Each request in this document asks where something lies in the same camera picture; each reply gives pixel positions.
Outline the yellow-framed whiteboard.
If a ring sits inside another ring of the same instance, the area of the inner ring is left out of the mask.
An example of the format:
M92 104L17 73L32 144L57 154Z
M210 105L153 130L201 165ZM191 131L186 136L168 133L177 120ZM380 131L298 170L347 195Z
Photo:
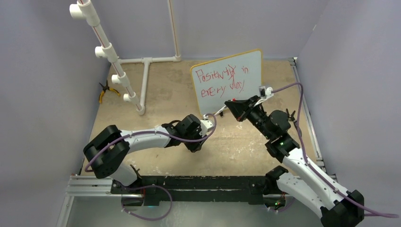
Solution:
M194 65L190 69L201 115L216 113L224 102L248 99L262 85L263 54L255 49Z

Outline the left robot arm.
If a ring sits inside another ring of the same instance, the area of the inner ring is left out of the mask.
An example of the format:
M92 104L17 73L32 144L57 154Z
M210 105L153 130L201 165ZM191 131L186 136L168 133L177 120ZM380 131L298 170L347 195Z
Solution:
M128 154L180 144L194 153L201 150L215 129L215 121L201 120L193 114L147 130L120 130L116 125L109 125L84 147L83 154L88 161L84 170L93 172L98 179L110 177L128 193L136 193L141 187L141 176L138 169L124 162Z

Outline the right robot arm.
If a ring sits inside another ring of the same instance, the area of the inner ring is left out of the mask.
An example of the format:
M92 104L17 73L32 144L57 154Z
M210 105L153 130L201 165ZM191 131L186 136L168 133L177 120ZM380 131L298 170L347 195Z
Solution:
M364 220L363 195L329 177L310 161L300 145L288 134L288 112L274 110L267 114L260 97L229 100L226 107L239 122L248 120L268 141L268 153L282 165L266 174L265 192L286 192L307 206L325 227L355 227Z

